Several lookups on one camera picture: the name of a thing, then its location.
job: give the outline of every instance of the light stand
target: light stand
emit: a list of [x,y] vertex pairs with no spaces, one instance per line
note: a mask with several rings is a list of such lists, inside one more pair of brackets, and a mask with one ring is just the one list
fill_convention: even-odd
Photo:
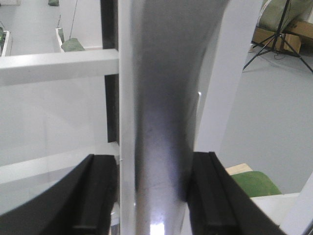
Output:
[[[269,40],[263,47],[262,49],[255,55],[252,57],[252,59],[244,66],[244,69],[258,56],[260,55],[264,55],[268,52],[271,52],[271,51],[274,51],[274,52],[277,52],[278,51],[276,50],[276,44],[277,44],[277,40],[278,38],[281,38],[281,40],[286,43],[290,49],[293,51],[294,53],[294,56],[298,57],[307,67],[308,69],[313,73],[313,69],[310,67],[310,65],[308,65],[308,63],[301,57],[301,55],[290,45],[289,42],[287,42],[283,36],[283,34],[281,33],[281,29],[282,29],[282,25],[283,25],[283,21],[284,21],[284,18],[286,16],[286,12],[287,12],[287,9],[288,9],[288,5],[290,3],[290,0],[286,0],[286,4],[285,4],[285,8],[284,8],[284,11],[283,11],[283,14],[282,14],[282,18],[280,19],[280,22],[279,22],[279,25],[278,25],[278,28],[276,30],[276,32],[271,35],[270,37],[264,39],[262,42],[260,42],[259,44],[253,46],[253,48],[255,48],[256,46],[258,45],[261,45],[262,43],[266,42],[267,40]],[[269,50],[266,50],[266,51],[263,51],[271,42],[273,41],[273,45],[271,46],[271,48]]]

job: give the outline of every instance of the white wall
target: white wall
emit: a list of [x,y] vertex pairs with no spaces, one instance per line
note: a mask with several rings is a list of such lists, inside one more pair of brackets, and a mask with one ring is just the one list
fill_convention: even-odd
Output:
[[[64,39],[68,40],[76,0],[60,0],[60,12]],[[72,30],[72,38],[77,38],[85,49],[102,48],[100,0],[79,0]]]

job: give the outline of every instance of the cardboard box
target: cardboard box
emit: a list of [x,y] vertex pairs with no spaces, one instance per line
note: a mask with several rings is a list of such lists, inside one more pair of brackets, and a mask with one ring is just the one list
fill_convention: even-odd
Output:
[[[267,30],[256,27],[252,41],[255,43],[261,43],[263,40],[265,40],[266,38],[268,38],[269,36],[271,36],[273,34],[274,34],[274,32],[267,31]],[[301,38],[297,35],[287,34],[287,33],[283,34],[283,36],[284,36],[285,40],[295,49],[295,51],[299,53],[300,48],[301,48]],[[272,47],[272,45],[273,45],[273,42],[269,43],[268,46]],[[281,38],[278,38],[278,40],[277,40],[276,50],[278,50],[278,51],[286,51],[287,50],[287,51],[293,52],[293,50],[291,48],[289,48],[289,46],[287,44],[285,44]]]
[[[293,49],[296,52],[300,52],[300,48],[301,48],[301,38],[297,35],[293,35],[293,34],[284,34],[285,35],[285,40],[293,47]],[[293,50],[286,44],[284,43],[284,47],[283,50],[287,50],[287,51],[291,51],[293,52]]]
[[286,32],[296,34],[300,37],[307,37],[313,39],[313,24],[305,21],[292,21],[287,28]]

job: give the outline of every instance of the gray floor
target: gray floor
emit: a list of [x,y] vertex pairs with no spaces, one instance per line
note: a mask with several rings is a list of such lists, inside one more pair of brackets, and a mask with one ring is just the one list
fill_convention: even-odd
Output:
[[1,6],[0,21],[12,32],[11,55],[55,52],[59,7],[48,0],[22,0],[20,6]]
[[225,166],[248,163],[284,193],[301,190],[313,171],[313,74],[298,58],[271,52],[246,68],[220,158]]

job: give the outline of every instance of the green cushion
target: green cushion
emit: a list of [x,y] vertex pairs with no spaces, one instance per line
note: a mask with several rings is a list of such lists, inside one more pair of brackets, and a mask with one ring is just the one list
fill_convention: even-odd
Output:
[[59,0],[49,0],[48,4],[50,6],[59,6]]
[[[282,17],[286,0],[271,0],[269,4],[262,7],[263,13],[258,26],[269,31],[276,31]],[[312,0],[291,0],[286,16],[283,21],[282,30],[297,16],[310,8]]]
[[67,41],[65,41],[61,48],[67,52],[67,51],[82,51],[85,50],[83,46],[79,43],[77,38],[71,38]]
[[259,171],[249,171],[231,176],[249,197],[282,194],[270,178]]

